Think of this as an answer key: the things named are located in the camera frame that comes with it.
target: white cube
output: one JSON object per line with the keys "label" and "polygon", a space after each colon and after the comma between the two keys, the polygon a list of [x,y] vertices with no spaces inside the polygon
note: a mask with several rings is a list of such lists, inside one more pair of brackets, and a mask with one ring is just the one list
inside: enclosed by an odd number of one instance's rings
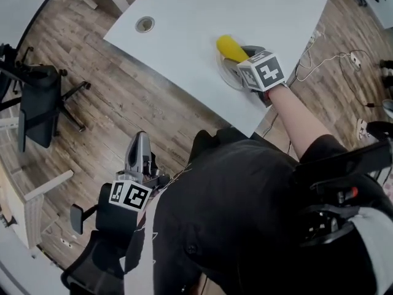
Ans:
{"label": "white cube", "polygon": [[264,92],[285,81],[276,55],[267,50],[238,63],[237,67],[251,90]]}

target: human arm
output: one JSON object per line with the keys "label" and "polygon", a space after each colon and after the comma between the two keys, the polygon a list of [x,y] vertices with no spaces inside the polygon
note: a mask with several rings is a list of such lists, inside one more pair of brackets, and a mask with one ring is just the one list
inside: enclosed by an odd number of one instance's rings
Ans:
{"label": "human arm", "polygon": [[269,91],[269,98],[284,123],[299,159],[319,137],[331,135],[289,88],[275,86]]}

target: wooden floor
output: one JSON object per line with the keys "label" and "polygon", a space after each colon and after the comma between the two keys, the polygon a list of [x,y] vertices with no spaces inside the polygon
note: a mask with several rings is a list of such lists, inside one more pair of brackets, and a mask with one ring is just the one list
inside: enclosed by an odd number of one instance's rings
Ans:
{"label": "wooden floor", "polygon": [[[87,126],[86,131],[78,133],[60,117],[60,136],[51,147],[28,143],[23,155],[17,153],[15,132],[0,134],[0,154],[9,170],[16,171],[14,179],[24,191],[68,169],[75,172],[46,198],[47,205],[59,211],[60,220],[43,235],[41,247],[63,267],[78,257],[94,228],[91,218],[84,235],[76,235],[69,224],[69,207],[76,203],[88,208],[96,203],[101,186],[122,169],[125,151],[136,132],[149,134],[159,166],[173,175],[187,163],[199,130],[214,134],[228,125],[150,68],[105,42],[103,36],[120,12],[110,0],[95,1],[99,7],[91,10],[81,0],[50,0],[22,46],[22,50],[35,48],[28,62],[68,70],[64,91],[81,81],[91,82],[89,91],[76,94],[68,103],[71,113]],[[387,98],[376,64],[382,58],[393,58],[393,49],[387,32],[379,28],[368,9],[359,7],[355,0],[329,0],[317,29],[324,36],[311,49],[315,63],[340,52],[364,50],[370,57],[356,53],[362,62],[359,72],[347,59],[342,60],[347,79],[364,103]],[[307,65],[307,61],[305,55],[302,62]],[[299,78],[307,73],[300,68]],[[292,89],[350,149],[357,146],[354,130],[358,117],[385,119],[380,108],[367,109],[357,102],[338,59],[326,62],[306,81],[294,82]],[[259,134],[267,131],[274,115],[274,110],[269,112],[257,130]],[[279,118],[266,138],[287,152],[289,140]],[[72,242],[71,249],[60,242],[61,237]]]}

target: yellow object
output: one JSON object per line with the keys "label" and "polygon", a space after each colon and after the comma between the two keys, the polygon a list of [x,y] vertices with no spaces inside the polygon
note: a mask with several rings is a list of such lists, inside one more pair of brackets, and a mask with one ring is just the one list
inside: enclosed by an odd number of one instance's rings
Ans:
{"label": "yellow object", "polygon": [[229,35],[223,35],[218,38],[217,49],[225,58],[237,62],[243,62],[250,58],[240,45]]}

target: white shoe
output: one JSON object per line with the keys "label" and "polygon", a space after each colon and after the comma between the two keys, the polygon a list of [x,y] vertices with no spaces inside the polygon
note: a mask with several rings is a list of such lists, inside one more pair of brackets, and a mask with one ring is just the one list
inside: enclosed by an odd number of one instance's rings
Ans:
{"label": "white shoe", "polygon": [[356,124],[356,138],[360,141],[366,134],[367,123],[363,119],[358,119]]}

